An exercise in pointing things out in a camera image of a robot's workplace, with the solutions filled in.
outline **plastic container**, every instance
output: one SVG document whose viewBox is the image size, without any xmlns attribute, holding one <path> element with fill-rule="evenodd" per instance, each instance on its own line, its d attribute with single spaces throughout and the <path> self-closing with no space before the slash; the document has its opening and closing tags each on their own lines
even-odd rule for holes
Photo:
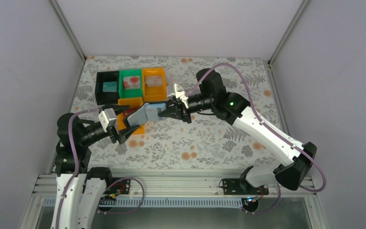
<svg viewBox="0 0 366 229">
<path fill-rule="evenodd" d="M 97 105 L 116 104 L 120 98 L 118 92 L 119 71 L 98 72 L 96 74 L 95 97 Z"/>
<path fill-rule="evenodd" d="M 122 79 L 127 76 L 133 76 L 137 75 L 140 77 L 141 81 L 141 87 L 138 89 L 128 89 L 125 90 Z M 136 97 L 142 97 L 143 96 L 143 85 L 145 82 L 142 79 L 142 70 L 141 69 L 130 69 L 130 70 L 120 70 L 120 76 L 119 76 L 119 96 L 121 99 L 123 98 L 136 98 Z"/>
<path fill-rule="evenodd" d="M 143 105 L 143 101 L 142 98 L 137 97 L 137 98 L 124 98 L 124 99 L 119 99 L 118 101 L 118 105 L 129 105 L 130 108 L 140 108 Z M 121 113 L 117 116 L 117 125 L 119 130 L 125 129 L 126 126 L 124 125 L 124 123 L 122 122 L 124 119 L 124 113 Z M 145 125 L 140 126 L 140 128 L 138 128 L 133 135 L 143 135 L 145 134 Z"/>
<path fill-rule="evenodd" d="M 145 84 L 145 78 L 150 75 L 160 75 L 162 77 L 162 86 L 148 87 Z M 166 80 L 165 70 L 163 68 L 143 68 L 143 98 L 145 102 L 157 102 L 166 100 Z"/>
</svg>

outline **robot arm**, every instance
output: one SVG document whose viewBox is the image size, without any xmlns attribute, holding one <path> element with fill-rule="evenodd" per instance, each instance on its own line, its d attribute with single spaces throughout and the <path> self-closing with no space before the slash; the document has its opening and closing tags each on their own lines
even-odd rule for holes
<svg viewBox="0 0 366 229">
<path fill-rule="evenodd" d="M 60 141 L 56 147 L 55 158 L 57 201 L 51 228 L 90 228 L 98 202 L 106 187 L 110 185 L 112 175 L 110 169 L 104 167 L 94 167 L 87 171 L 91 156 L 89 146 L 105 137 L 109 137 L 113 143 L 125 143 L 139 127 L 139 125 L 133 125 L 119 131 L 115 129 L 117 115 L 127 109 L 129 106 L 105 105 L 99 109 L 99 122 L 81 120 L 78 117 L 73 120 L 73 143 L 78 156 L 77 163 L 79 163 L 76 177 L 73 174 L 76 162 L 72 155 L 68 133 L 68 124 L 73 113 L 64 114 L 58 119 L 57 135 Z"/>
<path fill-rule="evenodd" d="M 201 79 L 207 71 L 208 69 L 199 71 L 197 79 Z M 186 96 L 184 89 L 179 85 L 173 84 L 170 86 L 171 93 L 169 96 L 172 99 L 168 101 L 168 107 L 159 113 L 160 117 L 174 118 L 191 123 L 191 113 L 211 110 L 217 118 L 256 138 L 279 159 L 280 165 L 273 171 L 269 168 L 251 168 L 246 175 L 246 181 L 249 184 L 258 187 L 278 182 L 289 190 L 299 188 L 312 163 L 303 154 L 300 154 L 295 147 L 303 149 L 310 157 L 314 158 L 316 153 L 314 144 L 302 144 L 258 114 L 262 119 L 260 122 L 250 107 L 249 101 L 237 93 L 227 92 L 222 83 L 221 75 L 215 70 L 200 84 L 200 94 Z M 268 130 L 264 124 L 293 144 L 289 146 L 280 137 Z"/>
</svg>

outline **black cable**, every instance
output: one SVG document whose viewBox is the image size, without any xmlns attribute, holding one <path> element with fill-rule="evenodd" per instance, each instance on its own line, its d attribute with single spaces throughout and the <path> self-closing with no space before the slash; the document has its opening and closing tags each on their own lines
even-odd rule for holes
<svg viewBox="0 0 366 229">
<path fill-rule="evenodd" d="M 201 113 L 201 112 L 197 112 L 197 114 L 199 115 L 208 115 L 208 116 L 213 116 L 214 113 Z"/>
</svg>

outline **metal base plate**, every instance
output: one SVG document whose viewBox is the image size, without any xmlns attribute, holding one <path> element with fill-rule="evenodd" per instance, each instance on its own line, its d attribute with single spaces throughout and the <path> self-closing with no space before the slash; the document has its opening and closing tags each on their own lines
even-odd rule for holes
<svg viewBox="0 0 366 229">
<path fill-rule="evenodd" d="M 163 198 L 221 198 L 239 197 L 249 198 L 255 195 L 225 195 L 222 179 L 238 178 L 243 169 L 112 169 L 113 177 L 136 177 L 143 182 L 146 197 Z M 314 188 L 310 177 L 306 177 L 301 185 Z M 56 175 L 39 175 L 33 196 L 56 196 Z M 264 198 L 277 198 L 277 185 L 268 185 L 269 195 Z M 137 182 L 131 181 L 127 197 L 142 196 L 142 188 Z M 316 194 L 299 188 L 290 191 L 281 187 L 281 197 L 316 197 Z"/>
<path fill-rule="evenodd" d="M 121 179 L 121 177 L 113 177 L 112 178 L 112 183 L 115 182 L 118 179 Z M 111 187 L 108 191 L 106 191 L 105 194 L 119 193 L 119 194 L 128 195 L 130 193 L 131 181 L 129 179 L 127 179 L 127 180 L 122 180 L 122 181 L 118 182 L 117 184 L 119 184 L 119 183 L 124 185 L 123 192 L 121 192 L 122 186 L 113 185 L 113 187 Z"/>
<path fill-rule="evenodd" d="M 240 179 L 225 178 L 221 180 L 224 195 L 268 195 L 269 189 L 264 186 L 253 187 L 247 182 L 240 185 Z"/>
</svg>

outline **pink object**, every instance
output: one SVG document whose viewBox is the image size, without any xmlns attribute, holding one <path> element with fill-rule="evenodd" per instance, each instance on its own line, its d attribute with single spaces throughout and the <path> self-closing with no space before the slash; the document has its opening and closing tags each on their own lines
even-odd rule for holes
<svg viewBox="0 0 366 229">
<path fill-rule="evenodd" d="M 126 90 L 141 88 L 141 80 L 137 75 L 124 77 L 122 79 L 122 84 Z"/>
<path fill-rule="evenodd" d="M 162 86 L 162 77 L 160 75 L 149 75 L 145 78 L 148 87 Z"/>
</svg>

